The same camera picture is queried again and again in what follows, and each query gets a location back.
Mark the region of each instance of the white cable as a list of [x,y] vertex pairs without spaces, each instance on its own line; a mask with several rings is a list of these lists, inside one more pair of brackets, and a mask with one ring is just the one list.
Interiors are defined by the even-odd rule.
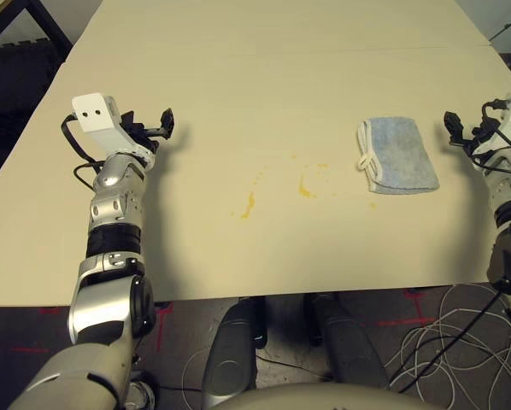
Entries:
[[[496,292],[489,289],[489,288],[486,288],[484,287],[483,285],[481,284],[466,284],[466,285],[470,285],[470,286],[475,286],[475,287],[479,287],[481,289],[484,289],[488,292],[490,292],[491,294],[495,295]],[[444,305],[444,301],[445,299],[447,298],[447,296],[449,295],[449,293],[455,288],[455,285],[453,285],[451,288],[449,288],[445,294],[443,295],[442,297],[442,301],[440,302],[440,310],[439,310],[439,317],[436,321],[434,321],[432,324],[429,324],[428,326],[426,327],[421,327],[421,328],[415,328],[415,329],[412,329],[411,331],[409,331],[405,337],[403,338],[402,340],[402,346],[398,349],[398,351],[396,351],[394,353],[394,355],[385,363],[385,367],[388,367],[397,357],[398,355],[400,356],[400,360],[402,362],[402,368],[405,369],[405,371],[403,373],[401,373],[401,375],[405,375],[405,374],[408,374],[410,375],[411,377],[416,377],[416,373],[417,373],[417,369],[422,366],[421,364],[418,364],[417,361],[418,361],[418,353],[419,353],[419,347],[420,347],[420,344],[422,343],[422,340],[424,338],[424,335],[428,332],[428,331],[435,331],[437,333],[440,334],[440,340],[441,340],[441,344],[442,344],[442,348],[444,348],[444,337],[443,337],[443,328],[451,328],[451,329],[455,329],[457,331],[462,331],[462,329],[456,327],[456,326],[453,326],[453,325],[446,325],[443,323],[443,320],[446,319],[447,317],[449,317],[451,314],[453,313],[457,313],[457,312],[465,312],[465,313],[479,313],[480,311],[479,310],[475,310],[475,309],[467,309],[467,308],[457,308],[457,309],[454,309],[444,315],[442,315],[442,311],[443,311],[443,305]],[[506,305],[506,303],[502,300],[502,299],[499,299],[501,304],[508,308],[508,306]],[[501,316],[500,314],[496,314],[496,313],[492,313],[492,312],[485,312],[486,315],[489,315],[489,316],[493,316],[497,319],[500,319],[502,321],[504,321],[505,323],[508,324],[508,326],[510,327],[511,329],[511,322],[509,320],[507,320],[506,318],[504,318],[503,316]],[[403,360],[403,352],[404,350],[406,349],[406,347],[417,337],[417,336],[420,336],[419,337],[419,340],[417,342],[417,345],[416,345],[416,348],[415,348],[415,360],[414,360],[414,366],[413,367],[410,367],[409,369],[406,369],[405,367],[405,362]],[[489,393],[489,396],[488,396],[488,405],[490,404],[490,399],[492,397],[492,393],[493,393],[493,389],[495,388],[495,385],[496,385],[496,382],[497,380],[499,379],[500,377],[500,374],[502,372],[502,370],[505,370],[508,375],[510,376],[511,378],[511,365],[508,364],[508,358],[511,354],[511,333],[510,333],[510,344],[509,344],[509,347],[506,348],[506,349],[503,349],[499,352],[494,352],[488,345],[486,345],[485,343],[483,343],[480,339],[478,339],[477,337],[475,337],[474,335],[470,334],[470,333],[467,333],[465,336],[467,337],[471,337],[474,341],[476,341],[476,343],[479,343],[479,344],[476,344],[476,343],[471,343],[467,340],[464,340],[464,339],[460,339],[459,341],[462,342],[462,343],[465,343],[467,345],[470,345],[474,348],[478,348],[478,349],[483,349],[484,351],[487,351],[489,354],[490,354],[490,357],[488,357],[487,359],[479,362],[478,364],[474,365],[474,366],[467,366],[467,367],[460,367],[460,366],[452,366],[448,359],[447,359],[447,356],[444,355],[443,358],[444,358],[444,361],[441,362],[440,361],[440,366],[436,366],[436,369],[434,369],[434,371],[430,372],[430,373],[427,373],[425,376],[423,376],[422,378],[428,378],[430,377],[431,375],[433,375],[435,372],[437,372],[438,370],[441,370],[443,369],[444,372],[446,372],[448,374],[448,377],[449,377],[449,380],[455,380],[457,382],[457,384],[459,385],[459,387],[461,388],[463,394],[467,397],[467,399],[473,404],[473,406],[479,410],[478,406],[473,402],[472,398],[470,397],[470,395],[467,393],[466,389],[464,388],[464,386],[461,384],[461,382],[459,381],[459,379],[457,378],[457,376],[455,375],[455,372],[454,370],[459,370],[459,371],[468,371],[468,370],[474,370],[474,369],[477,369],[477,368],[480,368],[481,366],[483,366],[485,363],[487,363],[489,360],[492,360],[492,359],[496,359],[500,364],[501,364],[501,367],[499,368],[499,371],[497,372],[496,376],[495,376],[495,379],[493,380],[493,384],[491,385],[491,388],[490,388],[490,393]],[[502,357],[499,356],[499,354],[502,354],[504,352],[507,352],[507,355],[506,357],[503,359]],[[445,367],[448,367],[449,368],[449,371],[451,374],[449,374],[447,372],[447,370],[445,369]],[[452,384],[452,395],[455,393],[455,384]],[[420,391],[420,386],[419,386],[419,383],[417,382],[417,391],[419,393],[419,396],[421,398],[421,400],[424,401],[424,398],[422,396],[422,393]]]
[[[484,286],[481,286],[481,285],[477,285],[477,284],[474,284],[473,286],[476,286],[476,287],[479,287],[481,289],[485,289],[486,291],[490,292],[492,295],[496,295],[496,292],[494,290],[490,290]],[[446,292],[445,294],[443,294],[443,297],[442,297],[442,301],[440,302],[440,308],[439,308],[439,311],[438,311],[438,315],[439,315],[439,318],[438,318],[438,323],[439,324],[442,324],[442,320],[443,320],[443,317],[442,317],[442,311],[443,311],[443,305],[445,303],[445,300],[447,299],[447,296],[449,295],[449,293],[451,293],[451,291],[453,289],[455,289],[455,285],[451,286]],[[504,301],[501,300],[501,303],[504,307],[506,307],[506,304],[504,303]],[[465,311],[465,312],[469,312],[471,309],[465,309],[465,310],[460,310],[460,311]],[[492,313],[492,312],[487,312],[489,313],[491,316],[495,316],[495,317],[499,317],[503,320],[505,320],[504,318],[502,318],[501,316],[499,315],[496,315],[495,313]],[[440,330],[440,336],[442,336],[442,326],[439,326],[438,329]],[[444,345],[444,341],[443,339],[441,339],[441,344],[442,344],[442,349],[445,348],[445,345]],[[461,383],[459,382],[459,379],[456,377],[455,375],[455,371],[453,370],[453,368],[450,366],[449,364],[449,359],[447,358],[447,354],[444,353],[443,354],[443,361],[445,362],[446,366],[449,366],[449,369],[451,371],[451,373],[454,375],[455,377],[455,381],[457,382],[457,384],[459,384],[459,386],[461,387],[461,390],[463,392],[463,394],[465,395],[465,397],[472,403],[472,405],[477,408],[478,406],[476,406],[476,404],[474,403],[474,401],[472,400],[472,397],[470,397],[470,395],[466,392],[466,390],[464,389],[464,386],[461,385]],[[496,379],[498,379],[498,376],[500,375],[500,372],[502,371],[502,369],[504,368],[504,365],[501,365],[497,375],[496,375]],[[489,396],[488,396],[488,404],[489,404],[489,401],[490,401],[490,396],[492,395],[492,389],[490,389],[490,392],[489,392]]]
[[508,349],[508,352],[506,353],[506,356],[504,357],[504,362],[501,365],[501,368],[498,369],[498,372],[496,372],[495,379],[493,380],[493,383],[491,384],[491,387],[489,389],[489,395],[487,396],[487,408],[488,410],[491,410],[491,396],[493,395],[493,389],[495,388],[496,381],[498,380],[498,377],[501,375],[501,371],[504,368],[504,365],[508,361],[508,357],[510,357],[511,352],[511,337],[510,337],[510,348]]
[[[426,366],[429,363],[430,363],[430,361],[425,361],[423,363],[420,363],[419,366]],[[453,407],[453,405],[455,404],[455,383],[453,382],[453,378],[451,378],[451,375],[447,372],[447,370],[445,370],[445,367],[442,366],[441,361],[439,363],[434,363],[433,365],[436,366],[438,369],[441,369],[446,374],[447,378],[449,379],[449,383],[451,384],[451,401],[449,402],[449,405],[447,406],[448,410],[450,410]],[[410,374],[410,372],[413,370],[414,370],[413,367],[411,367],[408,370],[398,374],[396,376],[396,378],[391,381],[391,387],[396,383],[396,381],[398,381],[403,376]],[[425,399],[422,397],[422,395],[420,395],[420,399],[422,401],[425,401]]]
[[196,351],[191,355],[191,357],[187,360],[187,362],[184,365],[184,370],[181,373],[181,395],[184,397],[185,405],[189,408],[189,410],[193,410],[193,407],[191,407],[191,404],[187,401],[187,397],[185,396],[185,390],[184,390],[184,379],[185,379],[185,371],[187,370],[188,365],[192,362],[193,359],[195,359],[198,355],[200,355],[203,351],[210,349],[210,347],[201,348],[200,350]]

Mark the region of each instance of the silver arm segment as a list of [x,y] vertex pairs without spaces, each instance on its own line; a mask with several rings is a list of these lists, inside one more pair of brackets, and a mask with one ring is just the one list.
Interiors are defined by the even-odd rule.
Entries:
[[[502,109],[502,123],[488,117],[487,108]],[[450,143],[464,149],[489,188],[497,238],[487,277],[507,296],[511,307],[511,144],[506,140],[511,142],[511,96],[506,100],[487,102],[482,107],[482,114],[483,122],[473,129],[474,139],[471,140],[463,138],[463,126],[456,114],[446,113],[444,121],[451,134]]]
[[[73,107],[83,131],[107,155],[93,183],[86,258],[79,266],[69,310],[73,346],[44,365],[13,402],[14,410],[55,408],[57,403],[67,410],[122,408],[133,342],[155,323],[140,235],[145,173],[155,162],[158,143],[143,140],[139,127],[131,138],[111,97],[76,97]],[[172,112],[165,113],[169,113],[167,130],[150,130],[151,136],[170,137]]]

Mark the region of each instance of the cable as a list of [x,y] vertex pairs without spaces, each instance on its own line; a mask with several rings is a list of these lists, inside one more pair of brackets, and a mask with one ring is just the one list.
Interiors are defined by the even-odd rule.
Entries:
[[508,138],[506,135],[504,135],[504,133],[498,129],[498,126],[496,126],[489,118],[489,115],[487,114],[487,108],[493,108],[493,109],[505,109],[507,107],[506,105],[506,101],[503,101],[503,100],[494,100],[494,101],[489,101],[489,102],[486,102],[484,105],[481,106],[481,116],[482,116],[482,119],[487,122],[487,124],[489,126],[491,126],[491,128],[493,128],[493,131],[495,131],[503,140],[504,142],[506,142],[506,144],[510,145],[511,146],[511,141],[510,141],[510,138]]
[[491,36],[491,38],[489,39],[489,41],[492,41],[494,40],[495,38],[497,38],[498,36],[500,36],[501,34],[503,34],[504,32],[506,32],[509,28],[511,27],[511,23],[507,23],[504,25],[504,28],[498,32],[497,34]]
[[480,164],[479,162],[476,162],[476,160],[475,160],[475,158],[473,156],[469,156],[468,158],[470,158],[470,161],[472,161],[472,163],[475,166],[477,166],[477,167],[480,167],[480,168],[483,168],[483,169],[488,169],[490,171],[497,171],[499,173],[509,173],[511,175],[511,171],[509,169],[496,168],[496,167],[488,167],[486,165]]
[[[451,377],[451,375],[447,372],[447,370],[445,370],[445,368],[442,366],[441,362],[436,364],[436,363],[432,363],[430,361],[425,361],[423,363],[420,363],[419,366],[424,366],[424,365],[427,365],[427,366],[436,366],[437,369],[440,369],[442,370],[447,378],[449,379],[449,383],[451,384],[451,401],[449,402],[449,405],[447,406],[448,410],[450,410],[454,405],[455,405],[455,383],[453,382],[453,378]],[[405,372],[402,372],[401,374],[399,374],[394,380],[391,381],[391,387],[392,385],[394,385],[401,377],[405,376],[406,374],[409,374],[412,370],[414,369],[414,367],[406,370]],[[420,393],[419,394],[419,397],[422,401],[425,401],[425,399],[423,398],[422,394]]]
[[[491,290],[491,289],[489,289],[489,288],[486,288],[486,287],[484,287],[484,286],[482,286],[482,285],[480,285],[480,284],[472,284],[472,286],[476,286],[476,287],[479,287],[479,288],[481,288],[481,289],[484,289],[484,290],[486,290],[487,292],[491,293],[492,295],[495,295],[495,296],[497,296],[497,295],[498,295],[498,294],[497,294],[494,290]],[[455,288],[455,286],[452,286],[452,287],[451,287],[450,289],[448,289],[448,291],[447,291],[447,292],[445,292],[445,294],[443,295],[442,301],[440,302],[440,308],[439,308],[439,311],[438,311],[438,314],[439,314],[440,319],[442,319],[442,318],[443,318],[443,316],[442,316],[442,311],[443,311],[443,305],[445,304],[445,300],[447,299],[447,296],[451,293],[451,291],[452,291],[454,288]],[[505,303],[505,302],[504,302],[504,301],[500,298],[500,296],[499,296],[499,300],[501,301],[501,304],[502,304],[505,308],[508,308],[507,304],[506,304],[506,303]],[[472,313],[477,313],[477,312],[478,312],[477,310],[473,310],[473,309],[462,309],[462,311],[472,312]],[[495,313],[491,313],[491,312],[486,312],[485,314],[489,314],[489,315],[495,316],[495,317],[497,317],[497,318],[499,318],[499,319],[501,319],[501,320],[505,321],[505,322],[506,322],[506,323],[507,323],[507,324],[511,327],[511,321],[510,321],[510,320],[508,320],[508,319],[506,319],[506,318],[504,318],[504,317],[502,317],[501,315],[497,315],[497,314],[495,314]],[[442,336],[442,328],[441,328],[441,327],[439,327],[439,333],[440,333],[440,336]],[[471,337],[472,337],[474,340],[476,340],[478,343],[482,344],[482,346],[484,346],[484,345],[485,345],[485,344],[484,344],[481,340],[479,340],[478,338],[473,337],[473,336],[471,336]],[[489,349],[489,351],[490,351],[490,352],[493,354],[493,356],[494,356],[494,357],[495,357],[495,358],[499,361],[499,363],[501,363],[501,367],[500,367],[499,371],[497,372],[497,374],[496,374],[496,376],[495,376],[496,380],[497,380],[497,379],[498,379],[498,377],[500,376],[500,373],[501,373],[501,371],[502,371],[502,369],[503,369],[503,368],[506,368],[506,370],[507,370],[507,372],[508,372],[509,376],[511,377],[511,366],[510,366],[510,365],[508,365],[508,363],[506,363],[506,362],[507,362],[507,360],[508,360],[509,354],[507,355],[507,357],[505,358],[505,360],[502,360],[502,359],[501,359],[501,358],[500,358],[500,357],[499,357],[499,356],[498,356],[495,352],[493,352],[493,351],[492,351],[492,350],[490,350],[490,349]],[[451,369],[455,369],[455,367],[454,367],[454,366],[451,366],[451,365],[449,364],[449,359],[448,359],[448,357],[447,357],[447,355],[446,355],[446,354],[444,354],[444,355],[443,355],[443,358],[444,358],[445,362],[447,363],[447,365],[448,365]],[[473,402],[473,400],[472,400],[472,398],[470,397],[470,395],[466,392],[466,390],[464,389],[464,387],[462,386],[462,384],[461,384],[461,383],[459,382],[459,380],[456,378],[456,376],[455,376],[455,372],[453,372],[453,370],[452,370],[452,374],[454,375],[455,380],[456,380],[456,381],[457,381],[457,383],[459,384],[459,387],[461,387],[462,392],[464,393],[465,397],[466,397],[466,398],[467,398],[467,399],[468,399],[468,400],[469,400],[469,401],[470,401],[470,402],[474,405],[474,407],[478,408],[478,407],[475,405],[475,403]],[[490,403],[490,398],[491,398],[491,396],[492,396],[492,394],[493,394],[493,389],[494,389],[494,388],[495,388],[495,383],[491,386],[491,388],[490,388],[490,390],[489,390],[489,395],[488,395],[488,397],[487,397],[487,399],[488,399],[488,404]]]
[[[62,133],[64,134],[64,137],[66,137],[67,141],[69,142],[69,145],[71,145],[71,148],[77,153],[78,156],[80,156],[82,159],[84,159],[86,162],[93,162],[96,163],[96,160],[92,158],[90,155],[86,154],[85,150],[81,148],[71,131],[69,131],[68,128],[68,122],[77,120],[77,117],[73,114],[68,115],[62,124],[60,125],[60,128],[62,129]],[[100,172],[100,167],[93,166],[94,171],[96,173]]]
[[185,405],[189,408],[189,410],[193,410],[193,407],[191,407],[191,404],[187,401],[187,396],[185,396],[185,392],[189,390],[185,390],[184,386],[184,379],[185,379],[185,371],[187,370],[188,365],[195,359],[198,355],[200,355],[202,352],[210,349],[210,347],[201,348],[200,350],[196,351],[191,355],[191,357],[187,360],[187,362],[184,364],[184,370],[181,372],[181,395],[184,398]]
[[94,166],[97,166],[98,169],[100,169],[100,167],[105,163],[105,161],[94,161],[94,162],[87,162],[86,164],[81,164],[77,167],[75,167],[73,169],[73,175],[75,176],[75,178],[81,182],[81,184],[83,184],[84,186],[86,186],[89,190],[92,190],[94,191],[94,189],[92,188],[92,186],[86,182],[84,179],[82,179],[78,172],[81,168],[88,168],[88,167],[94,167]]
[[171,390],[171,391],[194,391],[196,393],[202,393],[200,389],[193,389],[191,387],[168,387],[168,386],[159,386],[161,390]]
[[328,376],[322,376],[321,374],[318,374],[318,373],[315,373],[315,372],[311,372],[309,369],[306,369],[306,368],[298,366],[298,365],[292,365],[290,363],[284,363],[282,361],[266,359],[266,358],[261,357],[260,355],[257,355],[257,354],[255,355],[255,357],[257,359],[259,359],[259,360],[266,361],[267,363],[274,363],[275,365],[281,365],[281,366],[291,367],[291,368],[294,368],[294,369],[303,370],[304,372],[312,374],[313,376],[316,376],[317,378],[321,378],[322,380],[332,380]]
[[484,306],[484,308],[474,317],[474,319],[472,319],[470,323],[468,323],[468,325],[463,329],[463,331],[459,333],[457,336],[455,336],[455,338],[451,342],[449,342],[447,346],[445,346],[445,348],[440,350],[439,353],[436,354],[434,358],[423,368],[422,372],[414,380],[412,380],[406,387],[400,390],[400,393],[405,393],[407,390],[411,389],[420,380],[420,378],[425,375],[428,369],[434,366],[434,364],[440,357],[442,357],[449,349],[451,349],[455,345],[455,343],[459,339],[461,339],[470,329],[472,329],[476,322],[478,322],[478,320],[481,319],[482,316],[484,316],[485,312],[487,312],[487,310],[489,310],[489,308],[493,306],[493,304],[501,297],[501,294],[502,294],[501,292],[497,292],[496,295],[494,295],[491,298],[491,300]]
[[[463,284],[463,286],[465,285],[469,285],[469,286],[472,286],[472,287],[478,287],[480,289],[483,289],[489,293],[491,293],[493,296],[496,294],[496,292],[494,290],[491,290],[489,289],[488,287],[485,287],[481,284]],[[443,328],[450,328],[450,329],[454,329],[456,331],[462,331],[461,328],[458,328],[456,326],[453,326],[453,325],[446,325],[444,323],[442,323],[442,321],[449,317],[451,314],[454,314],[454,313],[459,313],[459,312],[464,312],[464,313],[479,313],[478,310],[474,310],[474,309],[465,309],[465,308],[457,308],[457,309],[454,309],[446,314],[443,314],[443,305],[444,305],[444,302],[445,302],[445,299],[447,298],[448,294],[455,288],[457,287],[458,285],[453,285],[451,286],[447,292],[445,292],[445,294],[443,295],[443,298],[442,298],[442,301],[440,303],[440,310],[439,310],[439,317],[436,321],[434,321],[433,323],[429,324],[428,326],[425,326],[425,327],[420,327],[420,328],[414,328],[410,331],[408,331],[408,333],[404,336],[403,340],[402,340],[402,346],[392,355],[392,357],[388,360],[388,362],[385,364],[385,367],[388,367],[398,356],[400,356],[400,360],[401,360],[401,366],[400,368],[398,369],[398,371],[396,371],[393,376],[391,377],[391,380],[393,380],[394,378],[396,378],[398,376],[398,374],[400,374],[402,372],[402,369],[406,370],[406,373],[409,374],[411,377],[415,378],[416,375],[415,373],[411,373],[412,371],[415,371],[415,367],[411,367],[409,369],[406,369],[405,367],[405,364],[406,364],[406,361],[409,360],[411,357],[413,357],[413,355],[416,354],[416,352],[418,352],[419,349],[421,349],[424,345],[426,345],[427,343],[430,343],[431,341],[435,341],[437,340],[436,338],[433,338],[432,340],[429,339],[428,341],[424,341],[422,342],[422,338],[424,337],[424,335],[428,332],[428,331],[434,331],[434,332],[438,332],[441,337],[438,339],[442,342],[442,347],[444,347],[444,344],[443,344],[443,341],[445,339],[448,339],[448,338],[454,338],[454,336],[450,335],[450,334],[447,334],[447,333],[444,333],[443,332]],[[505,307],[505,308],[508,308],[508,305],[506,304],[506,302],[503,300],[503,299],[500,299],[499,298],[499,301],[501,302],[501,304]],[[511,329],[511,321],[500,315],[500,314],[496,314],[496,313],[492,313],[492,312],[485,312],[485,315],[488,315],[488,316],[493,316],[495,318],[498,318],[502,321],[504,321]],[[407,348],[407,346],[420,334],[420,333],[423,333],[423,336],[419,337],[419,341],[417,342],[417,347],[416,349],[414,349],[414,351],[411,352],[411,354],[409,355],[409,357],[406,358],[406,360],[403,359],[403,351]],[[475,341],[475,343],[472,343],[472,342],[469,342],[467,340],[467,337],[469,337],[470,339],[473,339]],[[482,342],[481,340],[479,340],[477,337],[475,337],[474,335],[470,334],[469,332],[467,332],[464,337],[462,337],[459,341],[462,342],[463,344],[466,344],[467,346],[470,346],[472,348],[476,348],[478,349],[479,351],[482,351],[482,352],[485,352],[486,354],[489,355],[489,357],[485,358],[484,360],[480,361],[479,363],[476,363],[472,366],[464,366],[464,367],[460,367],[460,366],[453,366],[449,363],[448,361],[448,358],[447,358],[447,355],[444,354],[443,355],[443,361],[440,360],[440,364],[442,364],[442,366],[446,367],[452,378],[458,383],[461,391],[463,392],[463,394],[467,397],[467,399],[473,404],[474,408],[478,409],[479,410],[479,407],[476,405],[476,403],[474,403],[473,399],[470,397],[470,395],[467,393],[466,389],[464,388],[464,386],[462,385],[461,381],[457,378],[457,376],[455,375],[455,370],[457,371],[470,371],[470,370],[474,370],[474,369],[477,369],[477,368],[480,368],[481,366],[484,366],[487,362],[489,362],[490,360],[492,359],[495,359],[499,362],[499,364],[501,365],[501,367],[503,368],[503,370],[505,370],[507,372],[507,374],[509,375],[509,377],[511,378],[511,365],[508,364],[508,358],[509,356],[506,357],[506,359],[504,360],[502,357],[499,356],[499,354],[503,354],[504,352],[510,352],[511,354],[511,332],[510,332],[510,336],[509,336],[509,346],[508,348],[505,348],[505,349],[502,349],[498,352],[495,352],[493,351],[489,346],[487,346],[484,342]],[[426,374],[424,374],[422,376],[422,378],[428,378],[430,377],[432,374],[434,374],[435,372],[437,372],[438,368],[434,369],[432,372],[427,372]],[[498,376],[495,375],[495,378],[498,379],[498,377],[500,377],[500,372],[498,373]],[[490,395],[492,395],[493,393],[493,389],[495,388],[495,385],[496,385],[496,382],[494,385],[492,385],[492,389],[490,389]],[[422,397],[422,393],[420,391],[420,388],[419,388],[419,385],[417,383],[417,392],[419,394],[419,396],[424,400],[424,398]]]

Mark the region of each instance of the black cable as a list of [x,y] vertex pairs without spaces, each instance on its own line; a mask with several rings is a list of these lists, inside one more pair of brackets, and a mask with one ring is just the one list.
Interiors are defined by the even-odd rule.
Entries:
[[281,365],[281,366],[291,367],[293,369],[303,370],[304,372],[310,373],[313,376],[316,376],[316,377],[321,378],[323,380],[331,380],[328,376],[322,376],[322,375],[320,375],[318,373],[311,372],[309,369],[306,369],[306,368],[298,366],[298,365],[292,365],[290,363],[284,363],[283,361],[276,361],[276,360],[266,359],[266,358],[261,357],[261,356],[259,356],[257,354],[255,355],[255,357],[257,359],[259,359],[259,360],[266,361],[267,363],[274,363],[275,365]]
[[[426,344],[428,343],[431,343],[431,342],[436,342],[437,340],[442,340],[442,339],[453,339],[455,336],[436,336],[436,337],[431,337],[430,339],[426,339],[423,343],[421,343],[419,345],[419,347],[417,348],[414,348],[411,353],[406,357],[405,361],[403,362],[403,364],[398,368],[398,370],[396,370],[391,378],[390,378],[390,381],[392,382],[392,380],[394,380],[395,378],[397,378],[401,372],[403,372],[403,369],[404,369],[404,365],[405,363],[408,362],[409,359],[411,359],[415,353],[417,353],[423,346],[425,346]],[[465,342],[470,342],[468,341],[467,339],[465,339],[464,337],[461,337],[459,340],[463,340]],[[475,347],[476,349],[480,350],[481,352],[487,354],[488,358],[491,357],[493,355],[493,353],[489,352],[488,350],[486,350],[485,348],[481,347],[481,346],[473,346]]]
[[487,165],[483,165],[483,164],[480,164],[479,162],[477,162],[473,156],[469,156],[468,158],[470,158],[470,161],[472,161],[472,163],[477,167],[480,167],[483,169],[488,169],[490,171],[497,171],[498,173],[509,173],[511,175],[511,171],[509,169],[488,167]]
[[501,34],[503,34],[504,32],[506,32],[509,28],[511,27],[511,23],[507,23],[504,25],[504,28],[498,32],[497,34],[495,34],[494,36],[491,36],[491,38],[489,39],[489,41],[491,40],[494,40],[495,38],[497,38],[498,36],[500,36]]
[[504,133],[498,129],[498,126],[495,126],[491,121],[490,121],[490,118],[489,118],[489,115],[487,115],[487,108],[491,107],[493,109],[496,109],[498,108],[496,106],[496,103],[499,102],[499,103],[502,103],[501,100],[495,100],[493,102],[486,102],[484,105],[481,106],[481,116],[482,116],[482,119],[487,122],[487,124],[489,124],[492,128],[493,128],[493,131],[496,132],[505,142],[506,144],[510,145],[511,146],[511,141],[510,141],[510,138],[508,138],[506,135],[504,135]]
[[[67,141],[69,142],[69,145],[71,145],[71,148],[73,148],[73,150],[77,153],[78,156],[80,156],[86,162],[95,163],[96,160],[94,160],[94,158],[92,158],[90,155],[86,154],[85,150],[81,148],[81,146],[79,145],[79,143],[77,142],[77,140],[75,139],[75,137],[73,136],[71,131],[69,131],[68,122],[75,121],[75,120],[77,120],[77,117],[75,117],[75,115],[73,115],[73,114],[68,115],[64,119],[62,124],[60,125],[60,128],[62,129],[62,133],[64,134],[64,137],[66,137]],[[100,167],[93,166],[93,168],[94,168],[94,171],[96,171],[96,173],[100,172]]]
[[73,175],[75,176],[75,178],[76,178],[76,179],[77,179],[77,180],[78,180],[81,184],[83,184],[84,186],[86,186],[89,190],[94,191],[94,189],[92,189],[92,186],[91,186],[88,182],[86,182],[84,179],[82,179],[82,178],[79,176],[78,172],[79,172],[79,170],[80,170],[81,168],[88,168],[88,167],[92,167],[92,168],[97,167],[98,169],[100,169],[100,167],[101,167],[104,163],[105,163],[105,161],[93,161],[93,162],[87,162],[86,164],[81,164],[81,165],[79,165],[79,166],[77,166],[77,167],[75,167],[75,168],[73,169]]
[[201,393],[202,392],[202,390],[200,390],[200,389],[193,389],[191,387],[184,387],[182,389],[181,387],[159,386],[159,389],[161,389],[161,390],[171,390],[171,391],[195,391],[197,393]]
[[481,309],[479,311],[479,313],[474,317],[474,319],[472,319],[470,321],[470,323],[468,323],[467,327],[465,327],[461,333],[459,333],[457,336],[455,336],[453,338],[453,340],[451,342],[449,342],[447,344],[447,346],[445,346],[442,350],[440,350],[438,352],[438,354],[436,354],[434,356],[434,358],[430,361],[430,363],[428,363],[422,370],[421,373],[419,373],[417,375],[416,378],[414,378],[406,387],[404,387],[403,389],[400,390],[400,393],[405,393],[406,391],[408,391],[409,389],[411,389],[413,386],[415,386],[415,384],[420,380],[420,378],[422,378],[425,373],[432,367],[434,366],[434,364],[438,361],[438,359],[440,357],[443,356],[443,354],[445,354],[449,349],[451,349],[455,343],[457,343],[464,335],[467,334],[467,332],[472,329],[472,327],[478,322],[478,320],[480,320],[482,318],[482,316],[485,314],[485,312],[487,312],[492,306],[493,304],[501,297],[502,295],[502,292],[497,292],[492,298],[491,300],[484,306],[483,309]]

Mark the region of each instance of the black metal frame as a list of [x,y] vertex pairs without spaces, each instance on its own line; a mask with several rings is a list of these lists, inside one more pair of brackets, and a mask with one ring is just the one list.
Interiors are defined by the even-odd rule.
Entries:
[[65,61],[73,45],[40,0],[4,0],[0,4],[0,34],[24,9],[49,36],[61,59]]

